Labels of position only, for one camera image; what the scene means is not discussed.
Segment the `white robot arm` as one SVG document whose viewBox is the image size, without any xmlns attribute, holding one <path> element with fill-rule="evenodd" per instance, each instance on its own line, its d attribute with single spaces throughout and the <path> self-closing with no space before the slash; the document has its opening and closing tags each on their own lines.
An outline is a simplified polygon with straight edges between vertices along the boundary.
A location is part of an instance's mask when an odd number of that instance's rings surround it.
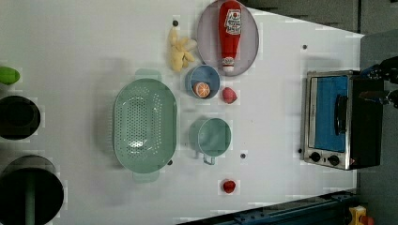
<svg viewBox="0 0 398 225">
<path fill-rule="evenodd" d="M 380 64 L 375 64 L 360 72 L 360 77 L 371 81 L 383 81 L 393 84 L 398 83 L 398 56 L 393 56 L 383 60 Z M 398 92 L 396 90 L 364 91 L 360 93 L 360 98 L 372 101 L 381 105 L 392 105 L 398 108 Z"/>
</svg>

